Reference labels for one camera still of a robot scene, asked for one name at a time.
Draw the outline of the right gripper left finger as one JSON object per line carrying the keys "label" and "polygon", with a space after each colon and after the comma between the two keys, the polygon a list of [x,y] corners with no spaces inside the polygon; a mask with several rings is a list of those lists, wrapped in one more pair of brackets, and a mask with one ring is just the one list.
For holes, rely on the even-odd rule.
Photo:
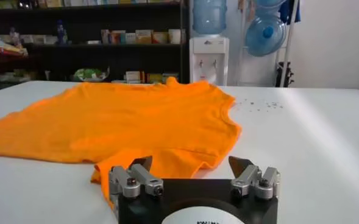
{"label": "right gripper left finger", "polygon": [[137,198],[141,195],[141,187],[153,197],[164,193],[163,180],[153,176],[149,171],[152,156],[134,159],[128,169],[113,166],[108,173],[109,197],[122,195],[126,198]]}

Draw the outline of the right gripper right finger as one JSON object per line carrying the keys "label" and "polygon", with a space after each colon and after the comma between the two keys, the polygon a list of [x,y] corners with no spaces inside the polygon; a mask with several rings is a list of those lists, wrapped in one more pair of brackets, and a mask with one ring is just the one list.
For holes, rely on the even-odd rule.
{"label": "right gripper right finger", "polygon": [[251,189],[261,200],[279,198],[280,172],[275,167],[268,167],[262,172],[249,159],[235,156],[229,156],[229,165],[235,177],[231,181],[231,194],[234,198],[248,196]]}

